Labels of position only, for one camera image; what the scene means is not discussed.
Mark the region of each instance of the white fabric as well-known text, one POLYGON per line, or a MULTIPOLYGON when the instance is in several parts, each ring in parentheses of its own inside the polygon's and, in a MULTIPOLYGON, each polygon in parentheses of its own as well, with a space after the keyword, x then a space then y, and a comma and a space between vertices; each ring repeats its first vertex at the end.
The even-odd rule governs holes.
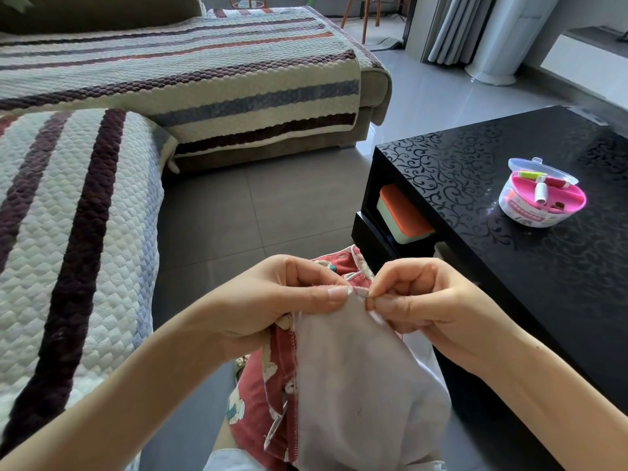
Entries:
MULTIPOLYGON (((406 471, 446 471, 443 461, 433 461, 405 468, 406 471)), ((214 451, 203 471, 264 471, 244 450, 225 449, 214 451)))
POLYGON ((295 316, 300 470, 416 469, 437 450, 451 403, 424 336, 404 344, 357 294, 295 316))

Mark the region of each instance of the leg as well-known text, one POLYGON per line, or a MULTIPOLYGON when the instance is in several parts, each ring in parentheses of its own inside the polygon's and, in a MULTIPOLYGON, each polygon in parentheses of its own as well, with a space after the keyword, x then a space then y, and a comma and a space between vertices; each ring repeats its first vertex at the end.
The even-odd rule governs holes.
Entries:
POLYGON ((377 17, 375 18, 375 26, 379 26, 379 16, 382 12, 382 0, 377 0, 377 17))
POLYGON ((366 0, 364 5, 364 28, 362 28, 362 44, 366 43, 366 27, 369 24, 369 8, 371 7, 371 0, 366 0))
POLYGON ((347 16, 349 16, 349 10, 351 9, 352 3, 353 0, 349 0, 349 3, 347 4, 347 9, 345 10, 345 15, 342 17, 342 23, 340 25, 341 28, 345 27, 345 23, 347 22, 347 16))

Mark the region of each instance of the quilted fabric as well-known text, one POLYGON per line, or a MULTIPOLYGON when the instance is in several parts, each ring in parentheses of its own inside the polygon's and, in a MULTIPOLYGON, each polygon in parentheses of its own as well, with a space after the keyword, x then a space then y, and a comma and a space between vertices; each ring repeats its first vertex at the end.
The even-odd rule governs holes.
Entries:
POLYGON ((151 333, 160 176, 176 145, 116 109, 0 118, 0 456, 151 333))
POLYGON ((314 10, 212 10, 159 28, 0 35, 0 112, 117 107, 191 156, 349 131, 365 70, 386 73, 314 10))

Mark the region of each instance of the wall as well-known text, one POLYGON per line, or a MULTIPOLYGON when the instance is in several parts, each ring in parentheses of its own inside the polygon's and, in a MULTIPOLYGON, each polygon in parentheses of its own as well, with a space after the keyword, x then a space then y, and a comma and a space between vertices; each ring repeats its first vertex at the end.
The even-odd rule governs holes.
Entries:
MULTIPOLYGON (((201 0, 207 9, 211 8, 229 8, 228 0, 201 0)), ((271 8, 273 6, 303 6, 307 3, 308 0, 267 0, 268 6, 271 8)), ((347 2, 349 0, 314 0, 313 8, 318 10, 321 14, 325 16, 342 16, 345 14, 345 9, 347 9, 347 2)), ((377 9, 376 3, 371 3, 370 11, 373 12, 377 9)), ((394 10, 394 6, 392 4, 383 4, 382 12, 390 12, 394 10)), ((349 13, 350 16, 359 16, 360 15, 360 2, 354 1, 351 6, 351 11, 349 13)))
POLYGON ((563 31, 584 26, 628 30, 628 0, 559 0, 523 61, 538 67, 563 31))

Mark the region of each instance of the floor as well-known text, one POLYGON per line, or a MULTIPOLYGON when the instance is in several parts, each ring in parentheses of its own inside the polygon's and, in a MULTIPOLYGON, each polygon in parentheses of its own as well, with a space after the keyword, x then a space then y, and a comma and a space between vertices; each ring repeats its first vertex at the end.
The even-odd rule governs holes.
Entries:
MULTIPOLYGON (((342 19, 334 19, 334 23, 341 25, 342 19)), ((344 30, 355 40, 362 42, 363 18, 349 18, 344 30)), ((403 30, 406 27, 406 18, 397 14, 382 16, 379 26, 375 26, 375 17, 371 15, 366 28, 364 46, 369 51, 384 51, 398 45, 403 40, 403 30)))
MULTIPOLYGON (((355 148, 260 161, 165 186, 155 327, 269 255, 312 258, 353 243, 351 226, 374 145, 561 103, 525 81, 486 86, 462 70, 420 64, 403 51, 377 55, 393 76, 393 97, 386 121, 371 126, 369 138, 355 148)), ((148 443, 140 469, 200 471, 233 386, 231 365, 209 377, 148 443)), ((497 434, 500 427, 517 427, 492 426, 497 434)), ((441 447, 448 470, 535 468, 529 453, 495 442, 494 435, 487 439, 454 414, 441 447)))

